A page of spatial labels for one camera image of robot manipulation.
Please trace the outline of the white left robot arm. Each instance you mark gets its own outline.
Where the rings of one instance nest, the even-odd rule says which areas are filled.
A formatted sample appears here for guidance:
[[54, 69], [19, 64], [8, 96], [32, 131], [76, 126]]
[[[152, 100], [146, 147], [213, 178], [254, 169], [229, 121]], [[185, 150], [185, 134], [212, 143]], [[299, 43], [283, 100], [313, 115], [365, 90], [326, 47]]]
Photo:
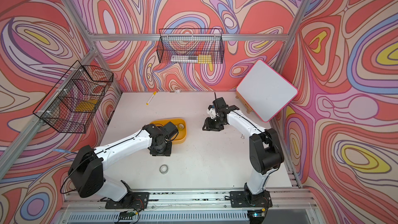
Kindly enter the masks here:
[[148, 124], [111, 144], [95, 148], [84, 146], [76, 154], [67, 179], [71, 180], [81, 198], [97, 195], [119, 203], [130, 201], [132, 191], [128, 184], [105, 176], [104, 171], [121, 159], [144, 149], [148, 149], [152, 156], [169, 157], [172, 142], [178, 134], [179, 130], [172, 122], [162, 127]]

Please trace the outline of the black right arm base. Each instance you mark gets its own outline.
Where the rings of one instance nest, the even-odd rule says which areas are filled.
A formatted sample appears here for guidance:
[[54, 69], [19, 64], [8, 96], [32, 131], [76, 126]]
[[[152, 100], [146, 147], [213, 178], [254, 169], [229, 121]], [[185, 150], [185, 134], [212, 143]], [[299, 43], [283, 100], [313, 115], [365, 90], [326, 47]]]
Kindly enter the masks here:
[[249, 190], [247, 183], [242, 191], [230, 191], [229, 195], [225, 196], [224, 199], [230, 201], [232, 208], [261, 207], [268, 209], [273, 206], [269, 191], [265, 190], [254, 195]]

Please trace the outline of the grey clear tape roll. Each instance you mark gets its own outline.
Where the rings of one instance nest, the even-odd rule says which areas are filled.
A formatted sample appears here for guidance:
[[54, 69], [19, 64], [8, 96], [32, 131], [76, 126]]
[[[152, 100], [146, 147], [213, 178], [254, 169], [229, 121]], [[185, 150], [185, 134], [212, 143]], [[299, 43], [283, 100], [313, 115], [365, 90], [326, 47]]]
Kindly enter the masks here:
[[166, 164], [160, 166], [159, 171], [161, 174], [167, 174], [169, 171], [169, 167]]

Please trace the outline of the yellow plastic storage box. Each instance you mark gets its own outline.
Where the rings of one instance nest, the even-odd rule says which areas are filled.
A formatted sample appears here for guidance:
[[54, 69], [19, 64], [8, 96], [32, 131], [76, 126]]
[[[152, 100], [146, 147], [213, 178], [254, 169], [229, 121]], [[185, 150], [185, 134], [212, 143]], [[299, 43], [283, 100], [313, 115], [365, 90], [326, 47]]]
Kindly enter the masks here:
[[173, 140], [173, 145], [182, 144], [186, 140], [186, 137], [187, 137], [187, 125], [186, 125], [186, 122], [184, 119], [182, 119], [182, 118], [160, 119], [160, 120], [152, 121], [151, 124], [154, 124], [159, 128], [163, 128], [169, 122], [173, 123], [177, 127], [177, 129], [178, 129], [179, 124], [183, 124], [185, 126], [184, 130], [178, 129], [178, 135]]

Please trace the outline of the yellow item in back basket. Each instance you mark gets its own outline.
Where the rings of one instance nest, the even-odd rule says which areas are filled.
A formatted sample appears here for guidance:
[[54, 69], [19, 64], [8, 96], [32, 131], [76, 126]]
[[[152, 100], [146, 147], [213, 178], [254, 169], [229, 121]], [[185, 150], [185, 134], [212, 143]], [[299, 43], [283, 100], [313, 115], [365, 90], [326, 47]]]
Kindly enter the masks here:
[[211, 55], [198, 55], [198, 63], [199, 64], [211, 64], [212, 63]]

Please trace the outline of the yellow capped white marker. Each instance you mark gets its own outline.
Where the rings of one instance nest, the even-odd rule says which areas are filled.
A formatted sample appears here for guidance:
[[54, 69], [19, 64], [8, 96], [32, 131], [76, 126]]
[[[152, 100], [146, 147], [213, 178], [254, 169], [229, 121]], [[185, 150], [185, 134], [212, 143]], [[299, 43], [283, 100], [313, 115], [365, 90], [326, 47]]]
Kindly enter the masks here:
[[149, 105], [151, 103], [151, 101], [153, 100], [153, 98], [155, 97], [155, 95], [157, 94], [157, 92], [155, 91], [150, 98], [148, 99], [148, 101], [146, 102], [146, 105]]

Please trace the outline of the blue cloth bundle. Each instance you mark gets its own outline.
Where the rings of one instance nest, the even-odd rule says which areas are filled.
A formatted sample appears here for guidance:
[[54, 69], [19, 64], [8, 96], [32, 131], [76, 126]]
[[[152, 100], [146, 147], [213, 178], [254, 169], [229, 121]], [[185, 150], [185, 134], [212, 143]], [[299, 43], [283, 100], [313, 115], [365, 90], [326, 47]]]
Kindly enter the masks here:
[[65, 149], [53, 149], [53, 151], [60, 152], [60, 153], [67, 153], [67, 154], [77, 154], [77, 152], [69, 151], [69, 150], [65, 150]]

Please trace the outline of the white board pink edge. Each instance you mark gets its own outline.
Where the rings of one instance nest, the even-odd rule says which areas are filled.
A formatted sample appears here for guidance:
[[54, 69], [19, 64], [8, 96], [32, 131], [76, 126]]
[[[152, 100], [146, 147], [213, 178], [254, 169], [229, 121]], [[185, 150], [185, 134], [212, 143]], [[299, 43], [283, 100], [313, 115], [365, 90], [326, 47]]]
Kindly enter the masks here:
[[270, 121], [298, 94], [298, 89], [263, 61], [257, 61], [236, 92], [263, 122]]

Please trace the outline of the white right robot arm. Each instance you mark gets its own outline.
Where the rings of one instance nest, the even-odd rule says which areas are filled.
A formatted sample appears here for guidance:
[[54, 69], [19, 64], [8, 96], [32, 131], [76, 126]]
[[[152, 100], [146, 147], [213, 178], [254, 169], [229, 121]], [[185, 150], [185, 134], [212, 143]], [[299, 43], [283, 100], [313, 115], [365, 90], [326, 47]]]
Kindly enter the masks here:
[[279, 170], [285, 161], [277, 132], [254, 123], [237, 106], [228, 105], [222, 97], [215, 97], [207, 113], [203, 131], [220, 132], [225, 125], [230, 125], [248, 138], [253, 172], [244, 188], [251, 196], [264, 192], [270, 175]]

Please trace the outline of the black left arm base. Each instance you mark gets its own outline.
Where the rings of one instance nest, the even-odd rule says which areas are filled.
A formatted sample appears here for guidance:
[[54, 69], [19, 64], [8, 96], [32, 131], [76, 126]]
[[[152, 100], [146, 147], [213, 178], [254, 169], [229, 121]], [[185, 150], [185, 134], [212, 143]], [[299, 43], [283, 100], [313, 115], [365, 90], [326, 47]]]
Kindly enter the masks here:
[[105, 202], [106, 209], [146, 209], [149, 202], [149, 192], [129, 191], [120, 201], [113, 201], [109, 198], [102, 198], [100, 202]]

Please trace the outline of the yellow block in basket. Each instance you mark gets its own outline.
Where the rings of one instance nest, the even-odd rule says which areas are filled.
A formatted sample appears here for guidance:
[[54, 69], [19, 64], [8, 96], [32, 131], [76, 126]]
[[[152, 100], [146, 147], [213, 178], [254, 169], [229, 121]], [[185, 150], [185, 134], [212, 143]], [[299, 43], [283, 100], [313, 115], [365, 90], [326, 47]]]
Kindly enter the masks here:
[[98, 100], [79, 101], [75, 107], [77, 113], [93, 113], [96, 111]]

